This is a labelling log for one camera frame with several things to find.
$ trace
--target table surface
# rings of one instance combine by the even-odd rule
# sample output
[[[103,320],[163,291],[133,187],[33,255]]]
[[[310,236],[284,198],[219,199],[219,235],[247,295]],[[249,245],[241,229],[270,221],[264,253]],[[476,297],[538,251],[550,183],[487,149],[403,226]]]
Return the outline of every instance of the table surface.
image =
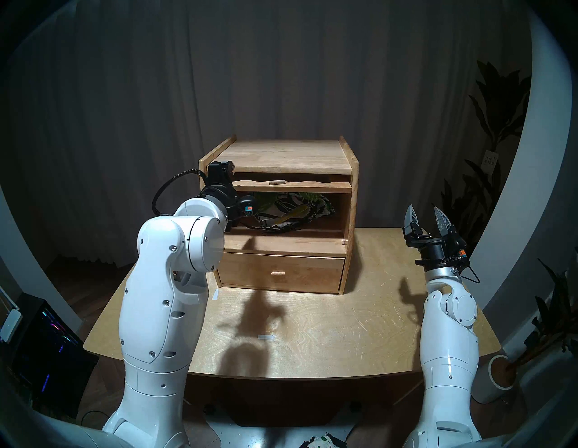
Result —
[[[418,256],[399,228],[359,228],[343,295],[224,287],[215,300],[208,274],[209,302],[189,372],[304,379],[419,371],[427,291]],[[125,282],[88,335],[86,350],[123,358],[118,317]],[[481,310],[474,331],[480,356],[500,349]]]

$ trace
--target fabric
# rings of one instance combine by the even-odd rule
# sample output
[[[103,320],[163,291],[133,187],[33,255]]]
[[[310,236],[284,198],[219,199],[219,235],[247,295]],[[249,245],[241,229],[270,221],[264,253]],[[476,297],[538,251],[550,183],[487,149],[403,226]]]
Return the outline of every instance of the fabric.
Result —
[[[255,215],[260,227],[293,228],[304,220],[309,222],[315,218],[329,216],[335,213],[329,199],[318,193],[274,193],[252,192],[257,200],[258,211]]]
[[[67,257],[134,262],[157,188],[233,133],[343,135],[357,226],[398,227],[481,157],[468,94],[477,59],[500,66],[503,14],[499,0],[71,2],[5,67],[0,132]],[[158,207],[198,191],[179,179]]]

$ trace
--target cabinet top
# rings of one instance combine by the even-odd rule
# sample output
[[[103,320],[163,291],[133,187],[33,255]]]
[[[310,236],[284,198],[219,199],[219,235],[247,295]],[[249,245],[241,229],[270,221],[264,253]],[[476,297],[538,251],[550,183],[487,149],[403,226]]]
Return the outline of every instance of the cabinet top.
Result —
[[[237,140],[214,160],[232,160],[238,172],[351,174],[338,140]]]

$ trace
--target wooden shelf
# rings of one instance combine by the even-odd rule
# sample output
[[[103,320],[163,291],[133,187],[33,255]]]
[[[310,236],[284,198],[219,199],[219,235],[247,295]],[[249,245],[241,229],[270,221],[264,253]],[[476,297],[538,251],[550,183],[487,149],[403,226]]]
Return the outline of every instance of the wooden shelf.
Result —
[[[237,191],[278,191],[294,193],[350,193],[349,182],[285,182],[280,185],[270,185],[269,182],[256,180],[235,180],[233,187]]]
[[[345,258],[347,245],[322,236],[225,234],[225,252]]]
[[[223,142],[210,161],[235,163],[247,173],[318,173],[351,175],[337,140],[252,140]]]

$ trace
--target plant pot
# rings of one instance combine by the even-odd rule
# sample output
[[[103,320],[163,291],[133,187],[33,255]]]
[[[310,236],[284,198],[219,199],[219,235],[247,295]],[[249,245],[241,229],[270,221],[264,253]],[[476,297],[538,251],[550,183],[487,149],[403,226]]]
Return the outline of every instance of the plant pot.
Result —
[[[507,356],[496,355],[480,366],[473,379],[472,398],[481,404],[490,403],[514,387],[515,374],[505,372],[508,364]]]

